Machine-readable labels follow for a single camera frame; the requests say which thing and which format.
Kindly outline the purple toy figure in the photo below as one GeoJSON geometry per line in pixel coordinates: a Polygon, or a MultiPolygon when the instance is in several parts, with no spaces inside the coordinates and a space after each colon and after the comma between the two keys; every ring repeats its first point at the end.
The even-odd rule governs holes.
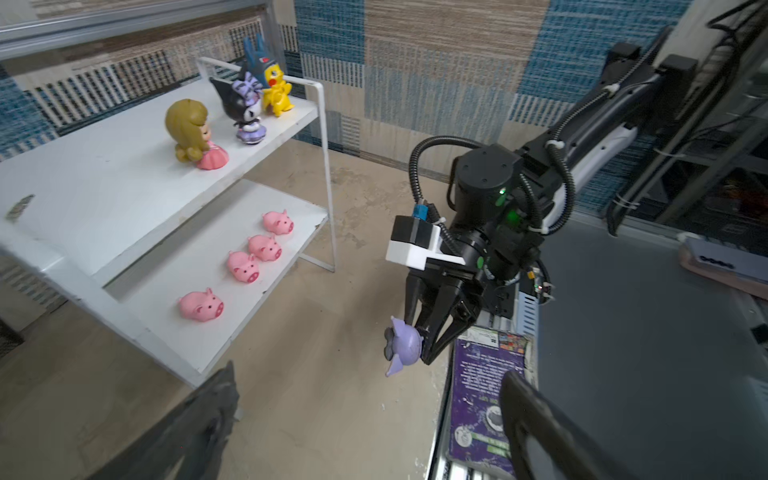
{"type": "Polygon", "coordinates": [[[385,375],[390,377],[406,366],[417,363],[421,357],[423,339],[416,328],[403,320],[391,317],[392,324],[385,330],[384,356],[389,362],[385,375]]]}

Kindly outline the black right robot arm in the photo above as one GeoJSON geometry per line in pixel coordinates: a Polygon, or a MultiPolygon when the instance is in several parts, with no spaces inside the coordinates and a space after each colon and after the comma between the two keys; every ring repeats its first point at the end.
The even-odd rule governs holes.
{"type": "Polygon", "coordinates": [[[695,59],[660,56],[669,36],[614,45],[597,85],[517,149],[449,135],[415,146],[414,209],[396,217],[386,253],[409,270],[404,315],[385,332],[392,372],[432,363],[482,314],[510,317],[520,295],[552,299],[543,241],[609,160],[672,123],[695,79],[695,59]]]}

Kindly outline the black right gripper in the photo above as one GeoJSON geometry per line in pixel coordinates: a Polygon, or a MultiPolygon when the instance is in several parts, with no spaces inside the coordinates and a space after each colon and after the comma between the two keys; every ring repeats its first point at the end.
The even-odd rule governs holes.
{"type": "Polygon", "coordinates": [[[428,260],[406,277],[404,322],[422,337],[420,359],[430,365],[474,325],[482,312],[509,318],[513,297],[540,298],[540,235],[509,227],[452,228],[441,251],[464,266],[428,260]]]}

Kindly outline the yellow toy figure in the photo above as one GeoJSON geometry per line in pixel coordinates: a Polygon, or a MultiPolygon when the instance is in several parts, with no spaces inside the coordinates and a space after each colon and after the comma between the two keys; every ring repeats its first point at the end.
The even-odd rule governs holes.
{"type": "Polygon", "coordinates": [[[243,41],[246,71],[262,85],[262,107],[276,117],[294,108],[289,95],[292,85],[284,79],[284,73],[274,56],[268,51],[263,38],[243,41]]]}

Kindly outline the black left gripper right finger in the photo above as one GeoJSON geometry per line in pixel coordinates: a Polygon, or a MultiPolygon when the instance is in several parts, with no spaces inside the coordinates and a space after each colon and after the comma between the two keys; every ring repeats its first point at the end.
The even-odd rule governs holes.
{"type": "Polygon", "coordinates": [[[636,477],[520,374],[504,374],[499,402],[517,479],[636,477]]]}

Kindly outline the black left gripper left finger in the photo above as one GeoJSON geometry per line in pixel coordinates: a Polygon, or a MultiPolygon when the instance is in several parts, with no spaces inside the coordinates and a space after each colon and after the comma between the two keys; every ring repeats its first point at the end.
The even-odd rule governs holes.
{"type": "Polygon", "coordinates": [[[215,372],[92,479],[216,479],[239,393],[232,362],[215,372]]]}

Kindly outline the black purple Kuromi figurine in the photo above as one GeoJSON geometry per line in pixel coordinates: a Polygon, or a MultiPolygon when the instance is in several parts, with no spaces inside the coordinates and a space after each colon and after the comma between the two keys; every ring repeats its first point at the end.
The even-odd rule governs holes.
{"type": "Polygon", "coordinates": [[[261,143],[267,129],[261,124],[263,87],[258,79],[244,70],[232,82],[217,78],[209,81],[222,102],[224,113],[237,128],[237,139],[246,145],[261,143]]]}

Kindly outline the pink pig toy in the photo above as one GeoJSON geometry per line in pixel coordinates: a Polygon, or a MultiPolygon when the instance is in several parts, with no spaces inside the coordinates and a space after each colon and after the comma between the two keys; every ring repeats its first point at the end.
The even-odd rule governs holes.
{"type": "Polygon", "coordinates": [[[229,253],[227,268],[236,280],[247,284],[255,282],[260,275],[256,256],[243,251],[229,253]]]}
{"type": "Polygon", "coordinates": [[[208,322],[221,316],[225,304],[211,288],[186,294],[177,302],[183,318],[197,322],[208,322]]]}
{"type": "Polygon", "coordinates": [[[261,262],[276,261],[283,252],[274,234],[249,237],[248,250],[261,262]]]}
{"type": "Polygon", "coordinates": [[[293,232],[295,223],[286,210],[270,211],[262,215],[263,227],[274,235],[288,235],[293,232]]]}

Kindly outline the doll toy figure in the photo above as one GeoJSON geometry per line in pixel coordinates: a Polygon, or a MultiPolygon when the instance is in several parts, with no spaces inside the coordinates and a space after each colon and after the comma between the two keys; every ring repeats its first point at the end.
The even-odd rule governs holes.
{"type": "Polygon", "coordinates": [[[206,106],[192,99],[173,103],[166,111],[165,128],[175,142],[175,156],[181,163],[200,170],[218,170],[229,163],[228,153],[212,141],[206,106]]]}

